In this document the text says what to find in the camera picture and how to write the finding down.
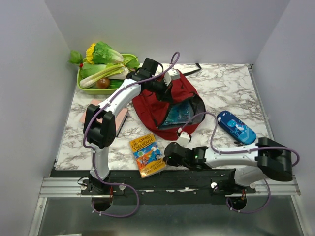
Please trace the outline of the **red backpack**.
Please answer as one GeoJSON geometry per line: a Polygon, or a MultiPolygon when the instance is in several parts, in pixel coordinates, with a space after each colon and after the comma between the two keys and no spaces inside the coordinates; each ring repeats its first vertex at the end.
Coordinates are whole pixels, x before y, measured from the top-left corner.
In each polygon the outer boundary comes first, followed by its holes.
{"type": "MultiPolygon", "coordinates": [[[[155,94],[146,90],[146,82],[141,84],[140,94],[132,99],[133,107],[145,127],[155,135],[170,141],[178,138],[177,130],[182,128],[185,132],[192,134],[198,125],[204,120],[205,104],[197,93],[195,87],[186,78],[200,69],[192,72],[180,72],[180,78],[172,81],[171,94],[173,103],[160,102],[155,94]],[[181,127],[160,129],[159,126],[165,121],[172,106],[189,101],[193,108],[194,116],[181,127]]],[[[164,75],[155,79],[163,81],[164,75]]]]}

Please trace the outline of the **teal blue book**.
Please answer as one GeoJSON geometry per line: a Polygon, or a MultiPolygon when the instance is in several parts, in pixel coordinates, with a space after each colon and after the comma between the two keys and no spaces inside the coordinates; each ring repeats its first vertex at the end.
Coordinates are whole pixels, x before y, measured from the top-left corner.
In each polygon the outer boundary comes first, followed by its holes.
{"type": "Polygon", "coordinates": [[[193,108],[189,101],[176,104],[171,107],[165,121],[159,126],[160,129],[181,127],[194,116],[193,108]]]}

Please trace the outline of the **orange treehouse book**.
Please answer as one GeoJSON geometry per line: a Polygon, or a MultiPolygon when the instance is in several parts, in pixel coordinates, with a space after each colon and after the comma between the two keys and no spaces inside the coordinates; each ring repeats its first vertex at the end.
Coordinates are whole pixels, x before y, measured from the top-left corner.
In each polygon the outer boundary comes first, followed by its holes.
{"type": "Polygon", "coordinates": [[[131,140],[129,146],[141,178],[147,178],[166,168],[162,152],[152,133],[131,140]]]}

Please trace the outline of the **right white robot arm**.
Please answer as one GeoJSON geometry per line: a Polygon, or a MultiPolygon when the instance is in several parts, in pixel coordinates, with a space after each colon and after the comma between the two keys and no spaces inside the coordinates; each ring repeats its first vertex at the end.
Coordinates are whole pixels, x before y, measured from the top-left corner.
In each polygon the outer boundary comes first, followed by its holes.
{"type": "Polygon", "coordinates": [[[169,166],[184,166],[194,171],[241,166],[226,181],[227,189],[236,193],[266,178],[280,182],[292,181],[292,153],[292,149],[269,138],[259,138],[257,143],[250,145],[218,150],[207,146],[189,149],[172,142],[165,148],[163,160],[169,166]]]}

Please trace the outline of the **white radish toy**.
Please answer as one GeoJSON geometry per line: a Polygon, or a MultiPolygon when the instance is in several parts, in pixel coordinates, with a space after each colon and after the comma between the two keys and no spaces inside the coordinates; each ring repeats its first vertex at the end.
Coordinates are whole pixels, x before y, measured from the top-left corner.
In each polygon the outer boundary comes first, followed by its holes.
{"type": "Polygon", "coordinates": [[[127,67],[122,67],[118,73],[108,76],[108,79],[124,80],[129,72],[130,70],[127,67]]]}

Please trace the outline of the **pink book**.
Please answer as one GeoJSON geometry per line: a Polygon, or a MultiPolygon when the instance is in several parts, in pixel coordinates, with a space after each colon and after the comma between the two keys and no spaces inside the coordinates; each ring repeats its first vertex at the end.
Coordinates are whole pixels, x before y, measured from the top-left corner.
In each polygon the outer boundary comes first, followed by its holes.
{"type": "MultiPolygon", "coordinates": [[[[93,99],[91,101],[91,104],[97,106],[101,103],[101,101],[99,100],[96,100],[96,99],[93,99]]],[[[85,121],[85,116],[86,116],[86,111],[82,114],[81,118],[79,119],[79,122],[80,123],[84,123],[85,121]]],[[[115,120],[115,124],[116,124],[116,137],[118,137],[125,121],[126,121],[126,118],[128,116],[128,109],[127,108],[123,108],[120,113],[116,116],[116,120],[115,120]]],[[[101,122],[102,123],[102,119],[101,118],[97,118],[96,119],[98,122],[101,122]]]]}

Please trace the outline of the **blue dinosaur pencil case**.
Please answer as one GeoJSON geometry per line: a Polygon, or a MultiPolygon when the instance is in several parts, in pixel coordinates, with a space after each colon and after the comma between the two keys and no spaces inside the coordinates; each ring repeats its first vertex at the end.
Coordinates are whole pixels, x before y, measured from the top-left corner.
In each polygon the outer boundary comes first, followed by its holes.
{"type": "Polygon", "coordinates": [[[249,145],[256,140],[256,133],[231,112],[220,112],[217,120],[218,125],[237,142],[249,145]]]}

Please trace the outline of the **brown onion toy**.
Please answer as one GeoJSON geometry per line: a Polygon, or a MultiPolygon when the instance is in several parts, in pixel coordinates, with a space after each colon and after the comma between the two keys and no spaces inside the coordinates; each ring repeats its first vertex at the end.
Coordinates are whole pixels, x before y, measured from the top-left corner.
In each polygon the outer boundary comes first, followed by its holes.
{"type": "Polygon", "coordinates": [[[107,89],[110,87],[110,79],[108,78],[101,78],[96,82],[96,87],[98,89],[107,89]]]}

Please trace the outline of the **green lettuce toy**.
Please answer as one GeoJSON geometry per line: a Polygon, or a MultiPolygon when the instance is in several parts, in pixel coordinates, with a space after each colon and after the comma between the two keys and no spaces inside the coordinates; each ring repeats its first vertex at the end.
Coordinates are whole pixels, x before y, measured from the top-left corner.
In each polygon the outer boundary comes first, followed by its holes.
{"type": "Polygon", "coordinates": [[[123,60],[124,57],[122,54],[104,42],[96,43],[92,52],[92,62],[94,64],[119,63],[123,60]]]}

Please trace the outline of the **green plastic tray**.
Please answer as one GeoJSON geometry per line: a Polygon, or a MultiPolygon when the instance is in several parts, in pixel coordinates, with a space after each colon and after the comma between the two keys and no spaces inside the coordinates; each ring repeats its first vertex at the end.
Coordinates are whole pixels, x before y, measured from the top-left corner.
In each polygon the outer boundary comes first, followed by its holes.
{"type": "MultiPolygon", "coordinates": [[[[127,61],[126,63],[126,67],[132,71],[138,68],[139,66],[139,61],[137,56],[133,55],[133,54],[122,54],[122,56],[124,57],[124,60],[127,61]]],[[[82,77],[80,75],[80,71],[81,71],[81,67],[83,65],[83,63],[79,66],[78,72],[77,72],[77,87],[82,90],[83,92],[85,92],[88,95],[109,95],[112,94],[113,92],[115,92],[119,86],[123,83],[124,80],[114,80],[114,79],[110,79],[110,87],[107,89],[99,89],[96,87],[96,83],[90,87],[90,88],[81,88],[79,86],[79,82],[82,80],[82,77]]]]}

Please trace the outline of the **celery stalk toy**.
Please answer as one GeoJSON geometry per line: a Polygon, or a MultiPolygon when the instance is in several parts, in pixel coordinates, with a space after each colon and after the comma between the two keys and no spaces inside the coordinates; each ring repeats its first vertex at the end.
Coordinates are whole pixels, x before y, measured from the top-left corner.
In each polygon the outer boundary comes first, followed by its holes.
{"type": "Polygon", "coordinates": [[[107,64],[106,69],[91,75],[86,78],[82,78],[82,80],[79,82],[79,86],[83,89],[87,89],[92,87],[99,79],[108,77],[112,74],[118,73],[118,71],[124,67],[122,64],[107,64]]]}

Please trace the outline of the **yellow flower toy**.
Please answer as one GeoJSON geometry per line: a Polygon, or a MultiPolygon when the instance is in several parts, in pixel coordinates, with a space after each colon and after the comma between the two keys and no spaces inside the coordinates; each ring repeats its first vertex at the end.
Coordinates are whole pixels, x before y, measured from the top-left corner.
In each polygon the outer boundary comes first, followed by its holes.
{"type": "Polygon", "coordinates": [[[86,50],[86,62],[89,64],[95,64],[93,53],[95,51],[96,43],[93,43],[87,50],[86,50]]]}

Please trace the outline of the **green leafy sprig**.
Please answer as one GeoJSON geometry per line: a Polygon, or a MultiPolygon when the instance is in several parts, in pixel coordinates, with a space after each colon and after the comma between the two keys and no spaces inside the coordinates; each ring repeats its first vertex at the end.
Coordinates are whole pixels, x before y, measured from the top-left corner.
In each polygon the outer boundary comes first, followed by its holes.
{"type": "Polygon", "coordinates": [[[83,56],[78,51],[71,50],[68,62],[72,64],[81,64],[83,62],[83,56]]]}

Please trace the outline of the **black mounting base plate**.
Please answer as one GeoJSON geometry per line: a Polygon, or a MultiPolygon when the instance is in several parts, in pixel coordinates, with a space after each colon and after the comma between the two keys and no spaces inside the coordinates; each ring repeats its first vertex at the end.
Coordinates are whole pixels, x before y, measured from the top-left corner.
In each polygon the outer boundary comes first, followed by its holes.
{"type": "Polygon", "coordinates": [[[141,178],[136,170],[112,170],[99,182],[88,171],[52,170],[51,181],[73,181],[74,196],[90,197],[98,205],[223,205],[235,195],[241,203],[250,187],[234,182],[234,170],[166,170],[148,178],[141,178]]]}

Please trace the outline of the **aluminium rail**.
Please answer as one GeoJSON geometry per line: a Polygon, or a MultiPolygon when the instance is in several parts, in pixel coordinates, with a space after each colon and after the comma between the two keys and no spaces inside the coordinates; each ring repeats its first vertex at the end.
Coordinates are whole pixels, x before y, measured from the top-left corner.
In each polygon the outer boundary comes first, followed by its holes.
{"type": "MultiPolygon", "coordinates": [[[[108,194],[93,193],[91,190],[87,194],[83,194],[81,186],[77,183],[77,177],[70,178],[44,178],[40,187],[39,196],[42,198],[52,197],[95,197],[108,198],[108,194]]],[[[297,184],[296,178],[291,182],[278,182],[274,180],[257,181],[251,185],[255,188],[255,192],[246,193],[247,196],[267,196],[268,188],[272,196],[300,196],[301,191],[297,184]]]]}

